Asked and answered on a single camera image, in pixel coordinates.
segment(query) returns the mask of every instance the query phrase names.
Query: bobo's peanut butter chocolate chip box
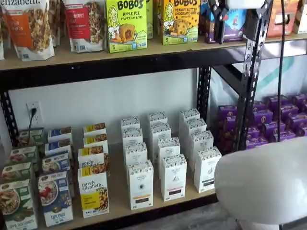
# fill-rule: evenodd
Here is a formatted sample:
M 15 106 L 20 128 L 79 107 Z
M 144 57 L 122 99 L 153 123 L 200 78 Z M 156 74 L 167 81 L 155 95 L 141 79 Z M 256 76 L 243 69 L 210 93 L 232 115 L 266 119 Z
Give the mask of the bobo's peanut butter chocolate chip box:
M 145 0 L 106 0 L 110 53 L 147 48 Z
M 200 0 L 163 0 L 163 45 L 197 42 Z

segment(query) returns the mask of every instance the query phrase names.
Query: black cable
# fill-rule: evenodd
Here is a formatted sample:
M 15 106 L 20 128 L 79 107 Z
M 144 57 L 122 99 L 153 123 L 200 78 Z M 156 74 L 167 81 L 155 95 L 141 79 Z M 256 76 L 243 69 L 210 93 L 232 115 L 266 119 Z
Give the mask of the black cable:
M 283 18 L 283 34 L 282 34 L 282 45 L 280 53 L 279 63 L 279 76 L 278 76 L 278 124 L 277 124 L 277 141 L 280 142 L 280 123 L 281 123 L 281 91 L 282 91 L 282 74 L 283 74 L 283 48 L 284 48 L 284 34 L 285 34 L 285 19 L 284 19 L 284 1 L 282 0 L 282 18 Z

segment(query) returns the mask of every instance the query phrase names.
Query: electrical outlet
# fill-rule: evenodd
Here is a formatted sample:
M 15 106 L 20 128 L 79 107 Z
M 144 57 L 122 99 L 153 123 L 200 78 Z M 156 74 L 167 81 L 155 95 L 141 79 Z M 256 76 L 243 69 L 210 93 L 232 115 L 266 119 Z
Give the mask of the electrical outlet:
M 31 109 L 36 108 L 36 114 L 34 115 L 32 119 L 32 124 L 31 127 L 42 127 L 44 124 L 43 120 L 43 114 L 42 110 L 40 108 L 40 103 L 39 102 L 29 102 L 27 103 L 27 108 L 28 108 L 28 114 L 29 114 L 29 119 L 31 120 Z

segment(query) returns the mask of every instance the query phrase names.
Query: granola bag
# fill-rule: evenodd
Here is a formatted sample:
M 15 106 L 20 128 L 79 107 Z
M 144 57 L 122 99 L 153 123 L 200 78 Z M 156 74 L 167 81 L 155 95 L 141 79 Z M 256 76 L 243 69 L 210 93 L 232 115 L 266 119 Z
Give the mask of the granola bag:
M 54 56 L 48 19 L 49 0 L 6 0 L 2 12 L 22 61 L 46 60 Z
M 63 0 L 71 51 L 103 50 L 104 0 Z

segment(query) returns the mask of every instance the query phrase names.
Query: green bobo's box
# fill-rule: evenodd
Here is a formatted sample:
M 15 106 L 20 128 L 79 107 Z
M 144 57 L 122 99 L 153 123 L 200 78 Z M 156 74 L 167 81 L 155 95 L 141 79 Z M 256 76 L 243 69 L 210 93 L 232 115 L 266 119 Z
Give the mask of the green bobo's box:
M 106 0 L 110 53 L 147 48 L 145 0 Z

